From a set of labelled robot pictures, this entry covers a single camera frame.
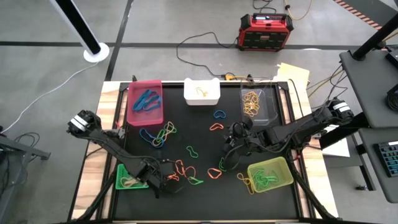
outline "green plastic bin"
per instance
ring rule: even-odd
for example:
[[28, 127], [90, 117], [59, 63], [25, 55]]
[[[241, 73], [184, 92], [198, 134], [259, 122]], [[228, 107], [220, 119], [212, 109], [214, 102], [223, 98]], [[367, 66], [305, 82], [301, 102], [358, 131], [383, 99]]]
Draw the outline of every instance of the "green plastic bin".
[[283, 157], [251, 164], [248, 176], [257, 193], [293, 183], [293, 177]]
[[130, 186], [130, 187], [123, 187], [121, 183], [121, 179], [123, 177], [130, 177], [129, 172], [127, 172], [126, 168], [124, 167], [123, 164], [118, 165], [118, 172], [116, 173], [116, 183], [115, 183], [115, 188], [116, 190], [127, 190], [127, 189], [146, 189], [148, 188], [147, 184], [142, 184], [140, 182]]

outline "white plastic bin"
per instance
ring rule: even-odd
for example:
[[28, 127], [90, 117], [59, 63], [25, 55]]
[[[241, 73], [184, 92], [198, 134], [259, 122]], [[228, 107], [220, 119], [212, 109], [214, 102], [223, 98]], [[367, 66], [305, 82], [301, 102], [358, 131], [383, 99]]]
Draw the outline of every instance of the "white plastic bin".
[[220, 99], [220, 80], [184, 80], [184, 98], [190, 106], [216, 105]]

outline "yellow plastic bin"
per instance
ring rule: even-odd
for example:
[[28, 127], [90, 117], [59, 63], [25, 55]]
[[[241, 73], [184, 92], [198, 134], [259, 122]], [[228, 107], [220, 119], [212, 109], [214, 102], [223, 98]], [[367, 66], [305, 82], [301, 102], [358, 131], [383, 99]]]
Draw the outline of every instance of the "yellow plastic bin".
[[293, 177], [283, 157], [251, 164], [248, 176], [257, 193], [293, 183]]

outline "plastic container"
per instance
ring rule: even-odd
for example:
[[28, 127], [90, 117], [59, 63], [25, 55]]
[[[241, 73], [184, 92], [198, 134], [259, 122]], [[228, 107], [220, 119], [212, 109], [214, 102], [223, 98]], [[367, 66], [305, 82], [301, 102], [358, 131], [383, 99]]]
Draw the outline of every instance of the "plastic container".
[[[146, 90], [155, 91], [160, 96], [160, 99], [162, 99], [160, 102], [160, 107], [150, 111], [133, 111], [132, 106]], [[163, 123], [162, 81], [148, 80], [130, 83], [127, 97], [127, 107], [127, 122], [133, 126], [145, 126]]]
[[[292, 174], [283, 157], [251, 164], [248, 167], [248, 176], [252, 182], [253, 190], [257, 193], [293, 183]], [[259, 179], [263, 179], [263, 181], [268, 179], [267, 185], [260, 184], [261, 181], [257, 181]]]
[[130, 174], [127, 172], [126, 168], [124, 167], [123, 164], [119, 164], [118, 165], [118, 171], [116, 173], [116, 183], [114, 185], [114, 187], [116, 188], [116, 190], [127, 190], [127, 189], [146, 189], [148, 188], [148, 185], [146, 184], [142, 184], [140, 182], [132, 185], [131, 187], [123, 187], [122, 183], [121, 183], [121, 179], [123, 177], [129, 178]]
[[268, 114], [268, 100], [274, 100], [274, 90], [270, 85], [249, 82], [241, 82], [241, 108], [242, 116], [249, 116], [253, 121], [253, 126], [266, 126], [275, 118], [270, 118]]
[[220, 99], [220, 80], [184, 80], [184, 98], [190, 106], [216, 105]]

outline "red portable generator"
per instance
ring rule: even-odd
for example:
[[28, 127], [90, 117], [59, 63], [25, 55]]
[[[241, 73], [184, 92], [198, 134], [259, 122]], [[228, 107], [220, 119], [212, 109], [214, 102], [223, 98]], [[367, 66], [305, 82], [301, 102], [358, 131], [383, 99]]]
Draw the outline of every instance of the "red portable generator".
[[277, 52], [284, 48], [292, 30], [292, 19], [286, 14], [246, 14], [241, 18], [238, 48]]

